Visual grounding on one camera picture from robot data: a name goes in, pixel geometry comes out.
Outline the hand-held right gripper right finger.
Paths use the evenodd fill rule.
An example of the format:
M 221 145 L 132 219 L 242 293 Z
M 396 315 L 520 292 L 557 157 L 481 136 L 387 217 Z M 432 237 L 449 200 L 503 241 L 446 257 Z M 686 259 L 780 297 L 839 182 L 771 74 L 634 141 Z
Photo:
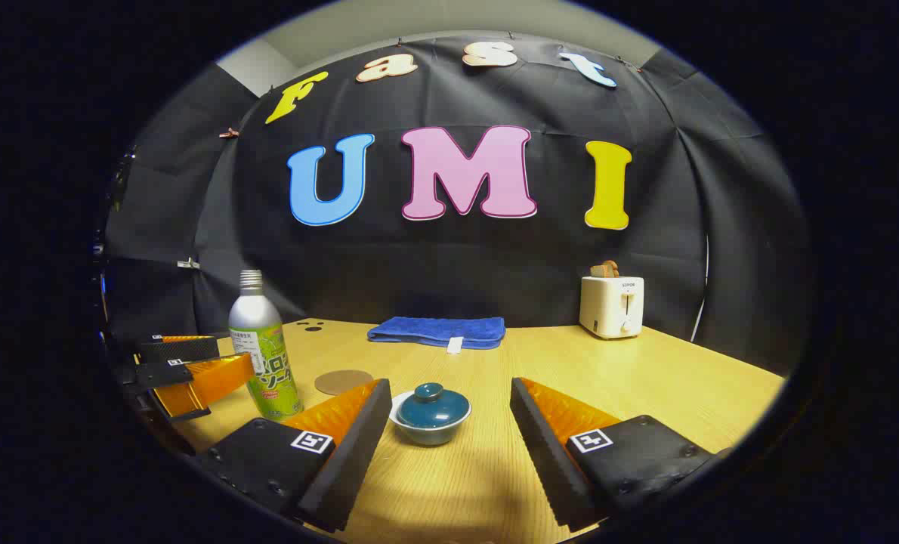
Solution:
M 729 454 L 531 379 L 512 379 L 509 406 L 556 522 L 573 531 L 667 502 Z

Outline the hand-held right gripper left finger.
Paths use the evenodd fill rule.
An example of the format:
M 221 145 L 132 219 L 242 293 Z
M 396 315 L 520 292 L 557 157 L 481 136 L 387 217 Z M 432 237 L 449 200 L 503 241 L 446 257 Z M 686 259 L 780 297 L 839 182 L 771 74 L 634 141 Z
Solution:
M 392 407 L 374 379 L 285 422 L 254 418 L 193 459 L 227 491 L 291 522 L 346 528 Z

